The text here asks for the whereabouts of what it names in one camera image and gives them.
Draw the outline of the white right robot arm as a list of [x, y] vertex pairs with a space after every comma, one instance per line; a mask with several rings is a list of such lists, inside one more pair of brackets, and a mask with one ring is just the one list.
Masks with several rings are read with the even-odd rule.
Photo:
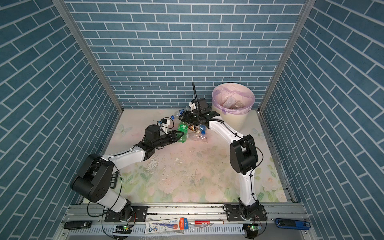
[[257, 168], [259, 156], [254, 138], [243, 135], [226, 124], [204, 98], [193, 99], [189, 102], [189, 107], [191, 109], [185, 110], [179, 119], [194, 126], [204, 125], [227, 141], [230, 146], [230, 164], [239, 174], [239, 205], [248, 212], [257, 208], [259, 202], [255, 195], [253, 171]]

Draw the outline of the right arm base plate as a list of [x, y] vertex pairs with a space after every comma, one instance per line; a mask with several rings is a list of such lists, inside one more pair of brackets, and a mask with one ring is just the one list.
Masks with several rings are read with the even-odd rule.
[[245, 207], [243, 205], [223, 205], [223, 210], [226, 213], [227, 221], [240, 222], [240, 221], [266, 221], [268, 213], [264, 206], [257, 204], [255, 206]]

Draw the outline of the amber small bottle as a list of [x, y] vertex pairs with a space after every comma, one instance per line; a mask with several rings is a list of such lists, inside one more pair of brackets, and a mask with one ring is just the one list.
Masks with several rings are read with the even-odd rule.
[[193, 124], [188, 124], [189, 130], [193, 131], [194, 133], [201, 133], [200, 126], [199, 125], [193, 125]]

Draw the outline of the green soda bottle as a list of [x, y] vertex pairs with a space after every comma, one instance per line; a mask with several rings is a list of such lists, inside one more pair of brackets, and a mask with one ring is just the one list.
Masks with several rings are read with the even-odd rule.
[[177, 131], [178, 142], [185, 143], [187, 140], [188, 125], [185, 122], [180, 122]]

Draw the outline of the clear ribbed bottle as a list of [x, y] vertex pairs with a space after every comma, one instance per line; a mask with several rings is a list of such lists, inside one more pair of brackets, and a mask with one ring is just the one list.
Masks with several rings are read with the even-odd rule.
[[206, 136], [203, 136], [199, 133], [188, 134], [187, 138], [189, 140], [196, 141], [196, 142], [207, 142], [208, 141], [208, 138]]

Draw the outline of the clear bottle red cap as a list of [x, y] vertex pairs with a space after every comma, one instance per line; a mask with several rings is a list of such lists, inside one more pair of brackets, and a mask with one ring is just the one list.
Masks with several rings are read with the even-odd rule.
[[237, 100], [234, 97], [229, 97], [227, 100], [222, 104], [222, 106], [226, 109], [231, 109], [235, 104]]

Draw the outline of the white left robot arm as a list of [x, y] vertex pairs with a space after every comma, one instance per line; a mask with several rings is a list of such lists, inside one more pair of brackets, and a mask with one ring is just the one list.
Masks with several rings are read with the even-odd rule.
[[133, 211], [132, 203], [112, 190], [112, 175], [129, 165], [148, 160], [157, 149], [176, 143], [184, 136], [186, 133], [181, 131], [165, 133], [159, 125], [150, 125], [145, 129], [143, 139], [130, 150], [104, 156], [89, 155], [72, 181], [71, 188], [90, 202], [127, 220]]

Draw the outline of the blue label water bottle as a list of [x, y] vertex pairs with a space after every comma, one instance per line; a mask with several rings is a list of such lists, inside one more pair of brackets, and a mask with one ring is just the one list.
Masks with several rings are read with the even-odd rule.
[[171, 119], [172, 120], [178, 119], [184, 113], [184, 111], [185, 111], [184, 109], [176, 110], [175, 113], [171, 115]]

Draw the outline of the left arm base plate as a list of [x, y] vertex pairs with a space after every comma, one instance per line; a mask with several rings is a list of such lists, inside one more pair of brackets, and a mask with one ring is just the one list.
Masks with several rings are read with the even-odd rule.
[[131, 206], [128, 214], [116, 213], [108, 210], [104, 214], [104, 221], [106, 223], [119, 223], [119, 222], [145, 222], [148, 206]]

